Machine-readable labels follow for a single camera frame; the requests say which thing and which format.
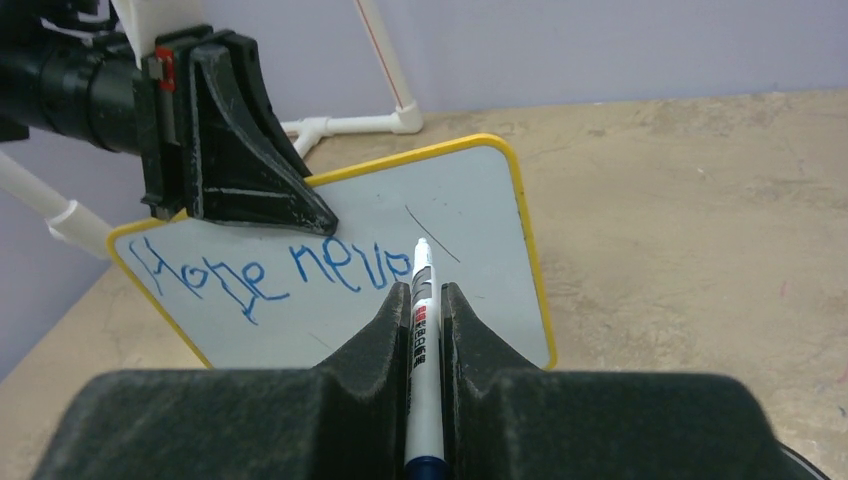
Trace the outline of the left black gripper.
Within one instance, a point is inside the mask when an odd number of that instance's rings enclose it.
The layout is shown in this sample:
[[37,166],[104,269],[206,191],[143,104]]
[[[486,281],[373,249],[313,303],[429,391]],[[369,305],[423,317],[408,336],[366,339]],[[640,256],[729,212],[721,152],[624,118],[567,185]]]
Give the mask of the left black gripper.
[[211,26],[161,35],[133,93],[152,217],[184,211],[221,225],[336,232],[274,114],[254,39]]

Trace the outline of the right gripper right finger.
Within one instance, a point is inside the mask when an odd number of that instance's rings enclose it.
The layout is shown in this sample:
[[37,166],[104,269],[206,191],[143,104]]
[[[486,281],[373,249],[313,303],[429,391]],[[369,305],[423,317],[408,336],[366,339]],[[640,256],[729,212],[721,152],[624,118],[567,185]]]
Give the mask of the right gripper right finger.
[[539,368],[476,314],[460,286],[441,287],[445,452],[453,479],[509,479],[500,377]]

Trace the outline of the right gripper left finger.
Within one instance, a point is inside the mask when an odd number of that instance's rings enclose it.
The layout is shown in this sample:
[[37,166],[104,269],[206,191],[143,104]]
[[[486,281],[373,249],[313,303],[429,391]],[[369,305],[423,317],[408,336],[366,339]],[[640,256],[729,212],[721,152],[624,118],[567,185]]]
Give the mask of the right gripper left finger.
[[397,479],[405,442],[410,287],[397,282],[372,320],[315,367],[323,381],[314,479]]

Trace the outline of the blue white marker pen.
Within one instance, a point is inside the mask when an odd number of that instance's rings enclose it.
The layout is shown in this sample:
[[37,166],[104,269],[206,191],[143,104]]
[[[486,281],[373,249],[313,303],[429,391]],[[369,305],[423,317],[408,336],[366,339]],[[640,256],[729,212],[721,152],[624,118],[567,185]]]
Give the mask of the blue white marker pen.
[[404,447],[407,479],[445,479],[441,300],[432,250],[425,238],[414,249],[411,281],[409,372]]

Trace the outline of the yellow framed whiteboard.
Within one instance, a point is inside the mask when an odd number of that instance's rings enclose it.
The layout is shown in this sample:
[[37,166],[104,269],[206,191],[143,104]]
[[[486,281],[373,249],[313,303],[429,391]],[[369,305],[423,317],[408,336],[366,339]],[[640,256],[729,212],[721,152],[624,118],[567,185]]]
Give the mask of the yellow framed whiteboard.
[[437,278],[529,361],[557,362],[543,275],[513,148],[475,134],[319,174],[339,219],[324,237],[179,215],[115,229],[114,261],[211,368],[313,366],[407,282],[420,239]]

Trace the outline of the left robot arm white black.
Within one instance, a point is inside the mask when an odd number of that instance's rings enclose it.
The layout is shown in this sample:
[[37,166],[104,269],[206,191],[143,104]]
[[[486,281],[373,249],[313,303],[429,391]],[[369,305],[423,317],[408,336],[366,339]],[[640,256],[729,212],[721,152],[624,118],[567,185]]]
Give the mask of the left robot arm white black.
[[169,9],[134,52],[116,5],[1,5],[1,138],[31,129],[138,156],[154,218],[328,236],[338,219],[308,184],[263,81],[257,42]]

